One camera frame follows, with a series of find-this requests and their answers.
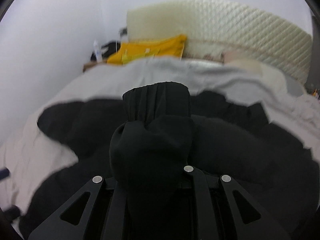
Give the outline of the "black large jacket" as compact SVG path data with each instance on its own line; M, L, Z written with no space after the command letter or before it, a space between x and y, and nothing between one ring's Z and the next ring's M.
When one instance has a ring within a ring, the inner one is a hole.
M89 180L114 178L125 195L122 239L198 239L190 165L235 179L290 239L319 239L319 165L261 104L240 106L183 84L156 83L122 99L53 105L37 126L78 162L49 176L20 219L25 239Z

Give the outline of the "grey bed sheet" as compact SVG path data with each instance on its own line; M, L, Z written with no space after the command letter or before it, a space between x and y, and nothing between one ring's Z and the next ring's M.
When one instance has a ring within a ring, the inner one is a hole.
M97 66L40 107L28 119L16 145L9 141L1 147L1 165L11 173L1 186L1 193L8 195L19 224L40 185L55 172L78 162L70 148L48 138L38 128L38 118L45 109L74 101L120 100L129 90L163 82L183 84L192 96L211 91L235 105L261 104L268 120L295 136L319 165L311 150L319 143L319 103L311 96L296 98L276 93L259 76L239 68L209 68L168 57L137 60L125 67Z

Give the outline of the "patchwork pillow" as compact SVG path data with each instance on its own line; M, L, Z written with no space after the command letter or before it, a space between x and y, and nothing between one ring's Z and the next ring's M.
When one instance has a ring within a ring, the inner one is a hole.
M267 81L281 80L285 81L284 74L277 68L268 64L262 63L258 60L245 57L239 51L224 51L221 54L224 66L237 67L251 74L258 75Z

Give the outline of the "wooden nightstand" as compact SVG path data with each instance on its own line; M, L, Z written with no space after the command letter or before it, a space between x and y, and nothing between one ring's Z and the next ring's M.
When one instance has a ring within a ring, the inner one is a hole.
M98 65L105 64L105 63L106 63L106 61L102 61L102 62L90 61L90 62L85 63L83 65L82 72L84 73L84 72L86 72L86 71L88 71L88 70L90 70L90 69L92 69L92 68L94 68L94 67L96 67Z

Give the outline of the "white plastic bottle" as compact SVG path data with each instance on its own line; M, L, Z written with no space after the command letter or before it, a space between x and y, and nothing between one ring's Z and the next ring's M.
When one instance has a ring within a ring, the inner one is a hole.
M102 62L103 61L103 57L102 57L102 54L101 54L101 47L99 46L99 43L98 43L97 40L94 41L93 48L94 48L94 54L95 54L96 61L98 63Z

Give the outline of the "black item on nightstand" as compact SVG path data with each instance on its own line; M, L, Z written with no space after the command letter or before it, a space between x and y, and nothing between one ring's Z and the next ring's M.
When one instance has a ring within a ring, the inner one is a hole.
M120 49L120 46L121 44L118 41L111 41L105 45L100 46L103 61L106 61L111 55L116 53ZM90 61L96 61L94 51L92 52Z

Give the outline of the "yellow pillow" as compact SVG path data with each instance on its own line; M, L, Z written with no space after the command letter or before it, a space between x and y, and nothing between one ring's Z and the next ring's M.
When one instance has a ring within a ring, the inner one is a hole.
M187 37L183 34L157 41L123 42L107 60L108 64L124 65L146 57L171 56L181 58Z

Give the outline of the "cream quilted headboard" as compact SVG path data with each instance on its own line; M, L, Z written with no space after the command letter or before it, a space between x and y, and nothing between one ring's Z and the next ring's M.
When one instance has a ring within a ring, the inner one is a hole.
M187 36L183 55L219 61L236 50L270 64L305 84L311 65L312 36L264 10L225 0L174 0L130 9L130 42Z

